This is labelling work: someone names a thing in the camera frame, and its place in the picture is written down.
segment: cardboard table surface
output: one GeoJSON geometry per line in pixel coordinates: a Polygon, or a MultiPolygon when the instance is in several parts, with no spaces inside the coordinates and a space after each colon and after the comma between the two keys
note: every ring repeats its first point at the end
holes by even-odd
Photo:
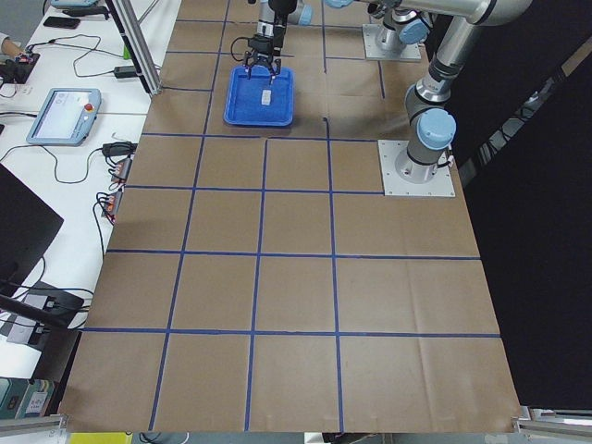
{"type": "Polygon", "coordinates": [[[286,129],[222,118],[257,6],[182,3],[61,405],[72,430],[511,428],[456,173],[454,199],[382,194],[376,139],[408,137],[426,62],[365,61],[365,6],[310,3],[315,25],[286,36],[286,129]]]}

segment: white mounting plate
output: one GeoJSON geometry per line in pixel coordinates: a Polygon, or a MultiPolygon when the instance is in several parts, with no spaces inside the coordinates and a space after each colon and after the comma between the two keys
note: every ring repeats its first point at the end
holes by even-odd
{"type": "MultiPolygon", "coordinates": [[[[399,175],[395,169],[395,159],[401,151],[407,149],[408,144],[407,141],[378,141],[385,196],[455,197],[452,177],[447,166],[439,168],[436,176],[423,184],[408,182],[399,175]]],[[[446,154],[443,154],[439,163],[444,163],[446,160],[446,154]]]]}
{"type": "Polygon", "coordinates": [[[408,44],[400,52],[385,51],[376,45],[376,35],[382,29],[382,25],[362,25],[364,36],[364,49],[368,60],[395,60],[400,62],[420,62],[422,54],[417,43],[408,44]]]}

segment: black panel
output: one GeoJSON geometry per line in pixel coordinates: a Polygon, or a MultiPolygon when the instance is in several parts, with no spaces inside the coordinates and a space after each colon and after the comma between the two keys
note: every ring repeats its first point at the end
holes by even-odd
{"type": "MultiPolygon", "coordinates": [[[[20,284],[42,258],[64,221],[1,165],[0,193],[0,278],[20,284]]],[[[0,292],[6,296],[15,290],[0,283],[0,292]]]]}
{"type": "Polygon", "coordinates": [[[459,165],[590,35],[589,0],[534,0],[513,23],[486,27],[447,104],[458,123],[453,146],[459,165]]]}
{"type": "Polygon", "coordinates": [[[592,55],[466,190],[520,402],[592,408],[592,55]]]}

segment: black monitor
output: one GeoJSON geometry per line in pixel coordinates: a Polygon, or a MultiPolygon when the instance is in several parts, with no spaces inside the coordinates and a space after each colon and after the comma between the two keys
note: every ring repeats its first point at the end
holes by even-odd
{"type": "Polygon", "coordinates": [[[35,308],[12,298],[42,259],[64,219],[2,165],[0,196],[0,309],[47,326],[67,327],[82,299],[46,285],[38,292],[49,291],[52,302],[61,298],[67,302],[58,305],[71,309],[35,308]]]}

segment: blue device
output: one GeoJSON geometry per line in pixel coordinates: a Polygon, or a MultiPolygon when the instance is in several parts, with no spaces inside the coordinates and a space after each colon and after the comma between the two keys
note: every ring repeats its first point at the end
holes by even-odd
{"type": "Polygon", "coordinates": [[[52,0],[52,6],[56,9],[69,9],[72,7],[94,6],[98,0],[52,0]]]}
{"type": "Polygon", "coordinates": [[[35,121],[27,143],[80,145],[88,136],[101,106],[101,92],[94,88],[53,88],[35,121]]]}

